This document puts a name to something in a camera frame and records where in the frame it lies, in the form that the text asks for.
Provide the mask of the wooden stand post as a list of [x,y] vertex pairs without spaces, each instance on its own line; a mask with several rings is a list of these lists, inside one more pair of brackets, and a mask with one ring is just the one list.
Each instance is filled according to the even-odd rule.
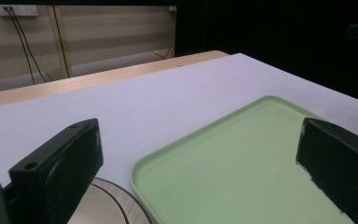
[[58,51],[58,58],[62,69],[62,77],[72,77],[72,62],[60,8],[53,5],[48,6],[48,16]]

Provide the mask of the white wall power socket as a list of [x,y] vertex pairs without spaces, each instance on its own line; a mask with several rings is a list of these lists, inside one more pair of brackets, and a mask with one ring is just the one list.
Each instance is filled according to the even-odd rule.
[[0,5],[0,17],[36,17],[38,9],[36,5]]

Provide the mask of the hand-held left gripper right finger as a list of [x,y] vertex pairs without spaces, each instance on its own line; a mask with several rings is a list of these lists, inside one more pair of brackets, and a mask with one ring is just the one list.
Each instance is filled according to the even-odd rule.
[[305,118],[296,163],[311,181],[358,224],[358,135],[336,124]]

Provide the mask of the light green plastic tray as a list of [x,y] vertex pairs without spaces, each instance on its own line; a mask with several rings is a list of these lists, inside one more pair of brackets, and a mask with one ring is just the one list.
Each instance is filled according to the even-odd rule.
[[139,160],[132,188],[156,224],[354,224],[296,163],[310,115],[263,97]]

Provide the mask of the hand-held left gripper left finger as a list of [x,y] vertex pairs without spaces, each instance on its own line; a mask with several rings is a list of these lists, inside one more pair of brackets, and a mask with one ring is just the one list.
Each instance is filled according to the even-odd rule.
[[99,121],[72,124],[9,170],[15,224],[66,224],[103,165]]

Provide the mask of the silver metal plate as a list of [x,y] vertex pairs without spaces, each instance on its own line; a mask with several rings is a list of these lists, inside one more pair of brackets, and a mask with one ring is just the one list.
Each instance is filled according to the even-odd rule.
[[95,177],[67,224],[153,224],[153,221],[127,190]]

